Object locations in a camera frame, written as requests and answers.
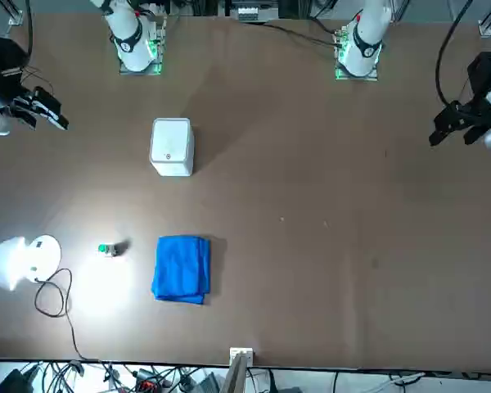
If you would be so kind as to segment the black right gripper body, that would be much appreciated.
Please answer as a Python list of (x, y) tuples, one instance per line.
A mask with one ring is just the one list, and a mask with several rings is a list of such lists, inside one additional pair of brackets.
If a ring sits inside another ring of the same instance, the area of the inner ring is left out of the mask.
[(13, 40), (0, 38), (0, 108), (10, 106), (18, 97), (28, 97), (30, 91), (21, 83), (27, 53)]

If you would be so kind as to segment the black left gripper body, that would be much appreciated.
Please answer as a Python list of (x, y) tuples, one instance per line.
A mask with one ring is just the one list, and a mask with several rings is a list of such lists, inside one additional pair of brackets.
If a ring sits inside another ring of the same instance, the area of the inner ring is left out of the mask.
[(491, 105), (491, 51), (480, 52), (467, 67), (471, 85), (469, 104), (478, 106), (480, 102)]

